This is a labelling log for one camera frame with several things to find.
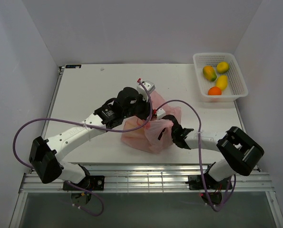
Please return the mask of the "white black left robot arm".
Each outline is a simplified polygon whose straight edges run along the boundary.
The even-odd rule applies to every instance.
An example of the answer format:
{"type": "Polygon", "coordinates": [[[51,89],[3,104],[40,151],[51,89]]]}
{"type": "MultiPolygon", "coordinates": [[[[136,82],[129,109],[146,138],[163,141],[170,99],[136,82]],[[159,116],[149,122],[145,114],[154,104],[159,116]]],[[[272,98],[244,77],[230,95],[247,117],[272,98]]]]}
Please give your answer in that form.
{"type": "Polygon", "coordinates": [[[80,190],[86,189],[90,184],[86,168],[63,159],[92,138],[120,126],[126,118],[147,119],[152,113],[149,95],[154,90],[155,86],[148,82],[137,85],[136,89],[125,87],[78,125],[47,139],[41,136],[34,139],[29,161],[42,183],[61,179],[72,182],[80,190]]]}

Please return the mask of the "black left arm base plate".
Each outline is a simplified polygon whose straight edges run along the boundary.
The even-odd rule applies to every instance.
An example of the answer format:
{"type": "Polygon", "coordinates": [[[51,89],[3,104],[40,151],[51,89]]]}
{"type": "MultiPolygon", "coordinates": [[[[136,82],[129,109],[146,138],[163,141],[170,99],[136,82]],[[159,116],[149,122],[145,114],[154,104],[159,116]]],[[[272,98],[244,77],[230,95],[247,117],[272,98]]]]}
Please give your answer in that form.
{"type": "Polygon", "coordinates": [[[95,176],[86,176],[82,181],[80,181],[78,184],[73,183],[71,186],[71,182],[63,183],[63,190],[78,190],[76,187],[83,188],[86,190],[103,190],[105,184],[105,176],[103,175],[95,175],[95,176]]]}

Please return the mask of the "fake orange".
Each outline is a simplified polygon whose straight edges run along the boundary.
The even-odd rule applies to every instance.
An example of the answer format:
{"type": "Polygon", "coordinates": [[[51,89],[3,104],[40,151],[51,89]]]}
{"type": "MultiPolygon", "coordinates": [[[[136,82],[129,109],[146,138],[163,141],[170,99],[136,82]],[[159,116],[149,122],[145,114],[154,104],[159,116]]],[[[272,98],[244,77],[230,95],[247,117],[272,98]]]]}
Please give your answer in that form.
{"type": "Polygon", "coordinates": [[[222,90],[219,87],[211,87],[208,92],[208,95],[221,95],[222,94],[222,90]]]}

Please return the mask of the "pink plastic bag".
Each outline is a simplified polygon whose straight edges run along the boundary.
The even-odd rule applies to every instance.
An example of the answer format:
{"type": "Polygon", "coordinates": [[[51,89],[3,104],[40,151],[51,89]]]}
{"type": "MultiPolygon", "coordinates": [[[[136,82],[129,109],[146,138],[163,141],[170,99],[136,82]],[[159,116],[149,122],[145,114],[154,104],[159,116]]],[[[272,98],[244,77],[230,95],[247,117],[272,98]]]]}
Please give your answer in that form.
{"type": "MultiPolygon", "coordinates": [[[[153,109],[157,109],[166,100],[156,91],[151,93],[151,99],[153,104],[153,109]]],[[[179,123],[181,123],[182,110],[180,107],[172,107],[168,104],[162,107],[166,115],[174,115],[179,123]]],[[[141,126],[145,121],[133,116],[125,121],[123,130],[129,130],[141,126]]],[[[128,145],[131,148],[142,150],[149,153],[160,153],[162,150],[170,147],[173,142],[171,138],[171,127],[173,123],[170,120],[154,120],[149,121],[142,128],[122,133],[121,142],[128,145]],[[168,137],[164,140],[158,140],[158,135],[164,129],[168,128],[168,137]]]]}

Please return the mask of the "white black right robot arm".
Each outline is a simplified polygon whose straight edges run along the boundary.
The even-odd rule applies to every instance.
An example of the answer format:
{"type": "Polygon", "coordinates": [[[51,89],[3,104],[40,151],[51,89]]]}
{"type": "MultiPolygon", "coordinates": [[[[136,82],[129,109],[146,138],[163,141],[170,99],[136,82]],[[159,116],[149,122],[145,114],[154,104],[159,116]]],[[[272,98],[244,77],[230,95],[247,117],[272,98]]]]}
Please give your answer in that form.
{"type": "Polygon", "coordinates": [[[210,189],[235,174],[250,175],[264,155],[263,148],[239,127],[232,126],[225,133],[199,133],[194,129],[183,128],[173,115],[168,114],[162,119],[172,121],[171,138],[177,147],[187,150],[206,149],[223,155],[221,161],[212,163],[204,172],[205,186],[210,189]]]}

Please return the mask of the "yellow fake mango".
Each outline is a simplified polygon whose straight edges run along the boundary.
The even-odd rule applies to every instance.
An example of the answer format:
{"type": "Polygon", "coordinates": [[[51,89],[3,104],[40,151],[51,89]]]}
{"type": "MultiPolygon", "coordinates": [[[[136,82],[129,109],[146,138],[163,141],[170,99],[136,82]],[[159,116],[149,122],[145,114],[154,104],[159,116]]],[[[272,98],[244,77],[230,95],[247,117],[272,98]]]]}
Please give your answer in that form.
{"type": "Polygon", "coordinates": [[[215,82],[215,86],[219,87],[222,91],[224,91],[228,86],[228,77],[227,75],[221,75],[217,78],[215,82]]]}

